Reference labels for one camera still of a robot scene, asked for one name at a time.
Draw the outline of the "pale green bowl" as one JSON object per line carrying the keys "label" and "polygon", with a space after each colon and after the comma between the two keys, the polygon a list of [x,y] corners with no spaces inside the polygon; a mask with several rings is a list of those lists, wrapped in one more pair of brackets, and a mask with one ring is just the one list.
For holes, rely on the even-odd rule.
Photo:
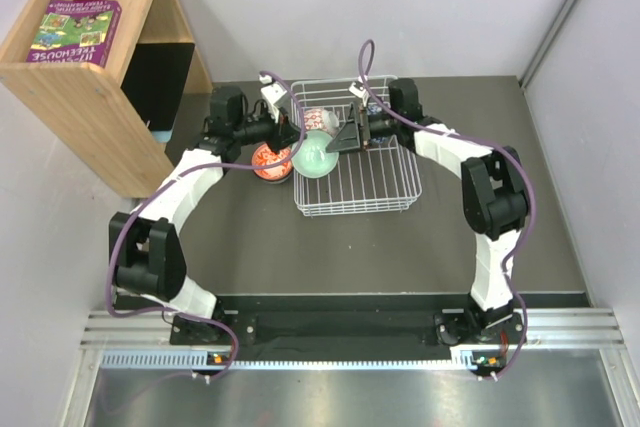
{"label": "pale green bowl", "polygon": [[292,151],[296,151],[291,159],[295,171],[310,179],[328,175],[339,160],[338,153],[327,151],[332,140],[333,137],[322,130],[308,131],[302,142],[296,142],[291,147]]}

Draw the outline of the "red patterned white bowl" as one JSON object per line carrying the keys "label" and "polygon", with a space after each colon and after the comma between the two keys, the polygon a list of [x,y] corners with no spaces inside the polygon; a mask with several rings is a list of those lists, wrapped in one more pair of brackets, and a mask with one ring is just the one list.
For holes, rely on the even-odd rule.
{"label": "red patterned white bowl", "polygon": [[303,119],[307,131],[320,130],[334,137],[340,128],[336,114],[324,108],[306,109]]}

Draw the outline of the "red floral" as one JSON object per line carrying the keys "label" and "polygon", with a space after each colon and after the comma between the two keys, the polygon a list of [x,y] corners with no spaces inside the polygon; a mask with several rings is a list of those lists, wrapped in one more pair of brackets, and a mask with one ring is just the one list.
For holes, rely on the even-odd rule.
{"label": "red floral", "polygon": [[260,169],[254,170],[253,173],[261,180],[277,184],[287,180],[292,171],[293,165],[290,160],[280,164],[285,158],[291,154],[291,148],[286,147],[278,153],[274,153],[266,143],[260,144],[251,157],[253,166],[260,166]]}

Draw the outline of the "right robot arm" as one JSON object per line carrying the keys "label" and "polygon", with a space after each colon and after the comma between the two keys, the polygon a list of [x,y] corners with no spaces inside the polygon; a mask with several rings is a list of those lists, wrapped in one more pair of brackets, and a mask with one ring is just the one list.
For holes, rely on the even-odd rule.
{"label": "right robot arm", "polygon": [[356,152],[373,139],[393,137],[460,180],[464,218],[476,238],[475,276],[462,312],[442,314],[434,322],[445,345],[492,341],[514,317],[512,251],[531,207],[516,151],[471,140],[426,115],[409,78],[391,81],[386,101],[364,78],[352,82],[349,91],[356,101],[329,152]]}

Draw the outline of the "orange red patterned bowl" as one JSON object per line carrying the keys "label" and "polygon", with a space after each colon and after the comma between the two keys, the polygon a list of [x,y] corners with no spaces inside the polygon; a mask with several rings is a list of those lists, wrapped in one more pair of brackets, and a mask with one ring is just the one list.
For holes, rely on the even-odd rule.
{"label": "orange red patterned bowl", "polygon": [[381,144],[393,135],[390,118],[379,105],[370,102],[367,105],[367,119],[370,132],[370,141],[373,144]]}

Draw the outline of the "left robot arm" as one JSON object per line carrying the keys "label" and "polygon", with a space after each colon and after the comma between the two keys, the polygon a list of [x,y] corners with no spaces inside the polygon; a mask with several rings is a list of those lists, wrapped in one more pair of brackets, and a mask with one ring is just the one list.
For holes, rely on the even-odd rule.
{"label": "left robot arm", "polygon": [[242,169],[243,147],[265,143],[280,152],[301,140],[284,107],[290,87],[270,75],[262,81],[254,105],[237,86],[214,89],[202,131],[177,167],[137,208],[111,218],[108,302],[122,289],[152,301],[152,312],[175,315],[178,329],[197,342],[233,336],[221,301],[189,277],[180,233],[205,194],[228,171]]}

